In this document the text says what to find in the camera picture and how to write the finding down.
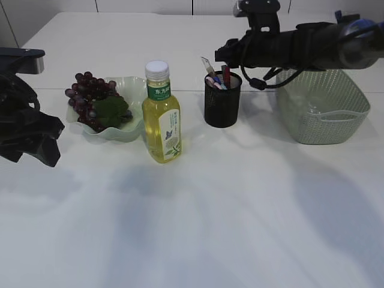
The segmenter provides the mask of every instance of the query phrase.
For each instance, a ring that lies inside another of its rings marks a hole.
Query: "juice bottle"
[[[180,105],[171,94],[169,67],[163,61],[145,66],[148,98],[142,104],[150,155],[166,163],[181,153]]]

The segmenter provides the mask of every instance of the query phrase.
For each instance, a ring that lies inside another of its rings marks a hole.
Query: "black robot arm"
[[[302,71],[365,69],[384,58],[384,22],[376,24],[359,15],[342,16],[337,23],[304,23],[294,31],[280,32],[277,0],[241,0],[236,17],[248,17],[250,30],[241,39],[230,39],[215,52],[215,60],[242,69],[251,86],[260,90],[286,85]],[[263,80],[249,78],[245,67],[271,67]],[[296,69],[290,79],[277,85],[265,82],[283,69]]]
[[[44,55],[42,50],[0,48],[0,156],[18,162],[27,153],[54,167],[64,125],[40,112],[36,92],[16,76],[42,72]]]

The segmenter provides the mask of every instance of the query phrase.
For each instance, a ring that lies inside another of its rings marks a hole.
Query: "pen holder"
[[[222,72],[216,71],[216,75],[224,83]],[[240,76],[235,73],[230,74],[230,87],[227,87],[228,90],[219,90],[205,83],[205,122],[216,128],[227,128],[236,123],[241,84]]]

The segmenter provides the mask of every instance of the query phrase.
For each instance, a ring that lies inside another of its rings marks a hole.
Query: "wall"
[[[2,6],[0,6],[0,47],[17,47],[11,26],[8,23]]]
[[[59,12],[230,15],[235,2],[235,0],[0,0],[4,8],[3,10],[0,7],[0,46],[23,46]],[[290,10],[290,12],[331,14],[335,10],[342,9],[347,12],[360,12],[364,17],[373,20],[384,20],[382,0],[280,0],[280,4],[281,13]]]
[[[384,20],[383,0],[292,0],[291,10],[324,13],[342,10],[375,21]]]
[[[96,12],[95,0],[1,0],[19,46],[23,46],[57,13]]]
[[[288,12],[290,0],[279,0],[281,13]],[[194,0],[193,8],[196,15],[230,15],[234,0]]]

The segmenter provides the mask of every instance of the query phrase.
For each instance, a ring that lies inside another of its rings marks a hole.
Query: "woven plastic basket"
[[[295,71],[280,73],[277,83]],[[278,106],[290,135],[309,145],[343,143],[370,111],[364,93],[341,70],[303,72],[277,90]]]

